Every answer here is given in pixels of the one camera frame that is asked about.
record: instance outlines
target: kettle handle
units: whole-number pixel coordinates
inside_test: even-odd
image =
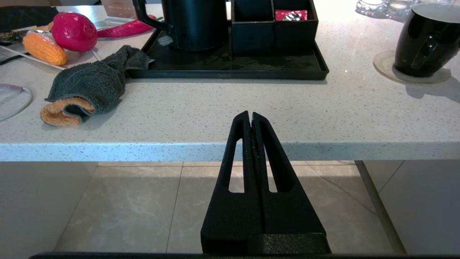
[[[134,5],[139,21],[163,31],[170,31],[173,28],[171,24],[162,23],[150,18],[145,10],[145,0],[132,0],[132,4]]]

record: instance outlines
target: black electric kettle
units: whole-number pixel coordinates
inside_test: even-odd
[[[138,19],[166,31],[174,48],[200,51],[228,41],[225,0],[161,0],[163,23],[147,16],[145,0],[132,0],[132,3]]]

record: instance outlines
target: red packet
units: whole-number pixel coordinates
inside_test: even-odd
[[[307,10],[275,10],[275,21],[306,21]]]

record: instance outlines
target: beige coaster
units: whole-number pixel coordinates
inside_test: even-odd
[[[447,81],[451,77],[450,69],[447,68],[441,68],[431,77],[412,77],[405,75],[396,70],[393,66],[395,62],[395,52],[394,50],[385,51],[377,54],[374,58],[374,67],[377,71],[393,81],[403,83],[441,83]]]

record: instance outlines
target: white speckled countertop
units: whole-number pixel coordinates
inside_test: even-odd
[[[402,24],[359,15],[355,2],[316,1],[325,81],[129,79],[116,110],[79,127],[40,120],[57,70],[26,59],[0,66],[2,83],[34,93],[28,108],[0,122],[0,161],[217,161],[244,110],[271,121],[291,160],[460,159],[460,58],[447,64],[453,77],[444,83],[390,81],[372,61],[396,47]],[[101,6],[59,10],[105,18]],[[149,10],[161,14],[158,5]],[[96,47],[105,57],[148,37]]]

